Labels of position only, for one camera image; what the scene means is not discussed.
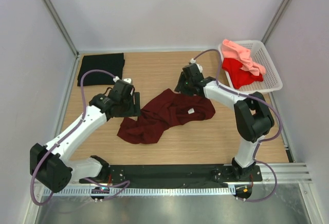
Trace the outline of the dark red t shirt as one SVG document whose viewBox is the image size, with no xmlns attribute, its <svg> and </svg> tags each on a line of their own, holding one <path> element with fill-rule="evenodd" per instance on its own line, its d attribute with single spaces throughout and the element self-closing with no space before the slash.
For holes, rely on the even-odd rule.
<svg viewBox="0 0 329 224">
<path fill-rule="evenodd" d="M 166 89 L 141 109 L 137 120 L 124 118 L 117 136 L 130 144 L 155 144 L 172 127 L 209 120 L 214 115 L 209 99 Z"/>
</svg>

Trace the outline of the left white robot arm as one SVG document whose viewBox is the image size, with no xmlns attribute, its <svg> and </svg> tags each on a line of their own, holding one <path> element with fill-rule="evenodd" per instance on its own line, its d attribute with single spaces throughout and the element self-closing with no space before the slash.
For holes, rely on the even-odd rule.
<svg viewBox="0 0 329 224">
<path fill-rule="evenodd" d="M 45 145 L 30 149 L 30 173 L 54 193 L 70 182 L 85 178 L 103 183 L 109 177 L 109 164 L 92 155 L 85 160 L 71 161 L 75 150 L 100 126 L 111 118 L 140 115 L 140 93 L 135 92 L 131 79 L 117 80 L 108 95 L 92 98 L 82 115 L 65 131 Z"/>
</svg>

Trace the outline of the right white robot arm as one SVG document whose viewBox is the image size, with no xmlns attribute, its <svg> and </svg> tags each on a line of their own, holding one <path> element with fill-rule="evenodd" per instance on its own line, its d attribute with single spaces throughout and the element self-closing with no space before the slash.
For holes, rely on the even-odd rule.
<svg viewBox="0 0 329 224">
<path fill-rule="evenodd" d="M 227 87 L 213 77 L 205 78 L 201 66 L 190 63 L 182 68 L 176 92 L 200 96 L 219 102 L 234 111 L 237 131 L 241 141 L 237 155 L 232 159 L 232 176 L 245 180 L 255 165 L 255 151 L 275 121 L 264 96 L 260 92 L 248 94 Z"/>
</svg>

